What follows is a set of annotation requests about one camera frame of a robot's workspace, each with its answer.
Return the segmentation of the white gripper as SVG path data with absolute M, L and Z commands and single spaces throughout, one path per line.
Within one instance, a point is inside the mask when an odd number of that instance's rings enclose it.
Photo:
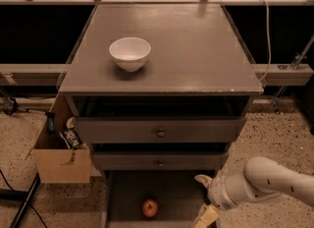
M 207 175 L 196 175 L 194 179 L 208 190 L 208 199 L 214 204 L 203 203 L 194 220 L 193 228 L 208 228 L 219 217 L 219 209 L 230 210 L 240 203 L 253 202 L 255 190 L 242 172 L 219 175 L 213 180 Z

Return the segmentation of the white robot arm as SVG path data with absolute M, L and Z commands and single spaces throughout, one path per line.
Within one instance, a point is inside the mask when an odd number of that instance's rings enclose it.
M 276 202 L 290 196 L 314 206 L 313 176 L 289 170 L 262 156 L 250 158 L 234 174 L 215 178 L 199 174 L 194 179 L 207 189 L 210 204 L 201 205 L 193 228 L 208 228 L 220 217 L 220 210 L 228 211 L 245 202 Z

